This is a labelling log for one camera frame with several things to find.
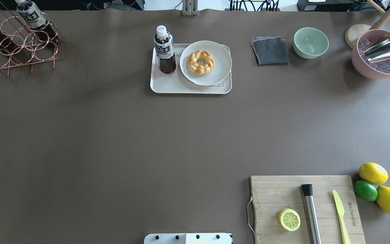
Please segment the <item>steel ice scoop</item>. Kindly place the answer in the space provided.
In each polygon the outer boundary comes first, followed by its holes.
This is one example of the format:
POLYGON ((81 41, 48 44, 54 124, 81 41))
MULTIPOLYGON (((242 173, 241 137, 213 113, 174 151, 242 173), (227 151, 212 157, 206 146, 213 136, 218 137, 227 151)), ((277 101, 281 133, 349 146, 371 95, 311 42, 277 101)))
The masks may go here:
POLYGON ((379 40, 367 46, 362 51, 370 63, 390 59, 390 34, 383 35, 379 40))

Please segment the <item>pink ice bowl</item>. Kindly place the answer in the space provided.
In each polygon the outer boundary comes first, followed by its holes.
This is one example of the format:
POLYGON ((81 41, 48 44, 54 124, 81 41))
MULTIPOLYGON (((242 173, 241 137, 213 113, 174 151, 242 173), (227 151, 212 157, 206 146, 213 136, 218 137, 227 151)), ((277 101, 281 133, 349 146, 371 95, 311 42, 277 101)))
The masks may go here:
POLYGON ((358 39, 356 46, 352 50, 351 60, 354 68, 363 76, 370 79, 387 79, 390 78, 390 59, 381 62, 369 62, 362 54, 362 49, 385 34, 388 31, 375 29, 363 33, 358 39))

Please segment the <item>whole yellow lemon far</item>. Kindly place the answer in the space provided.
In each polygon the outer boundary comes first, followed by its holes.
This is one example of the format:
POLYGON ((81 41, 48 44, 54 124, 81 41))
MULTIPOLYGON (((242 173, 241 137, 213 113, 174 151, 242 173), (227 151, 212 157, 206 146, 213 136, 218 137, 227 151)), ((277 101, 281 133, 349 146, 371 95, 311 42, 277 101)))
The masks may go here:
POLYGON ((389 176, 387 170, 374 162, 367 162, 359 167, 359 176, 371 184, 381 185, 387 182, 389 176))

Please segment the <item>bamboo cutting board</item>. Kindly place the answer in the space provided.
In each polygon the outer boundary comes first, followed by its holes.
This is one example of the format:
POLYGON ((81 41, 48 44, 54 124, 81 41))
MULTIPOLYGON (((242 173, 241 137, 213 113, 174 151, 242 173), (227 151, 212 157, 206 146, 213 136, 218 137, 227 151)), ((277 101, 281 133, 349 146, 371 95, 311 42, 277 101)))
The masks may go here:
POLYGON ((345 209, 343 219, 351 243, 366 242, 351 176, 251 176, 250 183, 256 244, 313 243, 302 184, 312 184, 323 244, 343 242, 333 190, 337 191, 345 209), (285 208, 299 214, 301 225, 298 230, 287 231, 280 225, 278 216, 285 208))

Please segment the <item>tea bottle white cap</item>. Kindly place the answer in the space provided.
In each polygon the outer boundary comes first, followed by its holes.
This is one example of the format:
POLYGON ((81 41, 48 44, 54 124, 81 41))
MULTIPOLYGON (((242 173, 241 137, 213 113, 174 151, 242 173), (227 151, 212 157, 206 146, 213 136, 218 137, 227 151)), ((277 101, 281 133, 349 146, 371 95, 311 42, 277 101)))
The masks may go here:
POLYGON ((164 25, 157 26, 154 45, 159 69, 164 74, 172 74, 176 69, 174 38, 164 25))

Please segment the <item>green lime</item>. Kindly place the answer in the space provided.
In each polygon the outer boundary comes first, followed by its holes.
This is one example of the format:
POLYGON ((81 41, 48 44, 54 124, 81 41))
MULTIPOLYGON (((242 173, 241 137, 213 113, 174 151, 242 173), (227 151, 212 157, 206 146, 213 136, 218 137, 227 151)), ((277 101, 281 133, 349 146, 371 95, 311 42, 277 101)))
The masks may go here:
POLYGON ((359 198, 365 201, 376 201, 378 192, 374 185, 365 180, 358 180, 353 186, 353 190, 359 198))

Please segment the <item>cream serving tray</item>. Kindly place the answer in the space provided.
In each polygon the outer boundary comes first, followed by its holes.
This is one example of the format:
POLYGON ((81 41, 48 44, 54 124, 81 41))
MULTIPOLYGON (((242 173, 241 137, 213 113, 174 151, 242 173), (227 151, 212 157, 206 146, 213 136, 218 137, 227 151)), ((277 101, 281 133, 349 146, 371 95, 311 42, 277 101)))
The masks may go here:
POLYGON ((155 93, 192 93, 192 94, 226 94, 232 89, 232 73, 220 83, 211 86, 196 85, 180 71, 180 54, 189 44, 175 44, 176 70, 172 74, 164 74, 159 69, 156 48, 153 48, 151 64, 150 88, 155 93))

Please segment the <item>mint green bowl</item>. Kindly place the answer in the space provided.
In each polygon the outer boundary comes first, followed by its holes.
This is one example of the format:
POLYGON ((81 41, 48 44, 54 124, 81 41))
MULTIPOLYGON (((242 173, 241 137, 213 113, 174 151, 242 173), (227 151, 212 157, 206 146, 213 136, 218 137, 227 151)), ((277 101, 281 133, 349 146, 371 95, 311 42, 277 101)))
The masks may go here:
POLYGON ((293 48, 298 56, 315 59, 328 50, 329 40, 319 29, 304 27, 295 32, 293 48))

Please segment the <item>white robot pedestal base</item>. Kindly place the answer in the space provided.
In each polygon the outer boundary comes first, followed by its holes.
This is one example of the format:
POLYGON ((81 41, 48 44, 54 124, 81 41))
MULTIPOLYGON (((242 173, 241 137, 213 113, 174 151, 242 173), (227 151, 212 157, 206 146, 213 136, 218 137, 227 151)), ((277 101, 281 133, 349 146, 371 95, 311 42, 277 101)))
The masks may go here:
POLYGON ((198 232, 198 233, 149 233, 144 244, 232 244, 231 233, 198 232))

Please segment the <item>white round plate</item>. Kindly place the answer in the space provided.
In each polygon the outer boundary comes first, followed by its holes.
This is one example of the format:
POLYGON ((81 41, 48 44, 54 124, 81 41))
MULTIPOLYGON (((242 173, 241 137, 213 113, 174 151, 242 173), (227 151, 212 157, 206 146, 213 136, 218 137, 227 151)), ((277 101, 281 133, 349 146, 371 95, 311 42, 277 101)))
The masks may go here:
POLYGON ((232 69, 230 53, 221 44, 203 40, 190 44, 180 55, 180 69, 183 75, 196 85, 215 85, 225 79, 232 69), (215 60, 212 71, 207 74, 195 74, 189 70, 187 61, 195 51, 208 51, 215 60))

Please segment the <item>yellow-green plastic knife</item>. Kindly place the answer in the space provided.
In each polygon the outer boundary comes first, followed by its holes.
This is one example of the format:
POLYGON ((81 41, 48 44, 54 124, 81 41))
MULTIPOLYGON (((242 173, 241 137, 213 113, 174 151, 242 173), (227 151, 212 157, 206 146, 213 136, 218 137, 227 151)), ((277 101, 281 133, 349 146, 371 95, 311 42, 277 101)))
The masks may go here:
POLYGON ((348 235, 348 231, 347 231, 347 228, 346 228, 346 225, 345 225, 345 221, 344 221, 344 218, 343 218, 344 214, 345 214, 345 209, 344 209, 344 206, 342 204, 342 200, 341 200, 341 198, 338 195, 336 190, 332 190, 332 195, 333 195, 334 202, 335 202, 335 207, 336 207, 336 210, 337 210, 337 215, 338 215, 338 220, 339 220, 339 225, 340 225, 340 231, 341 231, 342 243, 343 244, 351 244, 351 241, 350 241, 350 238, 349 238, 349 235, 348 235))

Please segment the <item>grey folded cloth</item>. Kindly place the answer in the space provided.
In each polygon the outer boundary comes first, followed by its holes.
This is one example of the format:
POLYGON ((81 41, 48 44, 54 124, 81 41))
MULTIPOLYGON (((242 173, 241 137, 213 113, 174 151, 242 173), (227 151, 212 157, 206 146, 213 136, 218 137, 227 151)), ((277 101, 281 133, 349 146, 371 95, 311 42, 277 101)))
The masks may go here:
POLYGON ((286 40, 281 37, 255 37, 251 46, 258 65, 289 62, 286 40))

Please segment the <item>half lemon slice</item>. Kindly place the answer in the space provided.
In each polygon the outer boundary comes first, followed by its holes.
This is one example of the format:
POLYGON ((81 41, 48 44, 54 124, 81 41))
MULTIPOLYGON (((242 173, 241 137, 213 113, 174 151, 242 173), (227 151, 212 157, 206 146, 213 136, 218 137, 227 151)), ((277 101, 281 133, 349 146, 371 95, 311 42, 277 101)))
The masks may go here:
POLYGON ((288 231, 296 231, 301 225, 299 214, 291 208, 281 210, 278 214, 278 221, 280 225, 288 231))

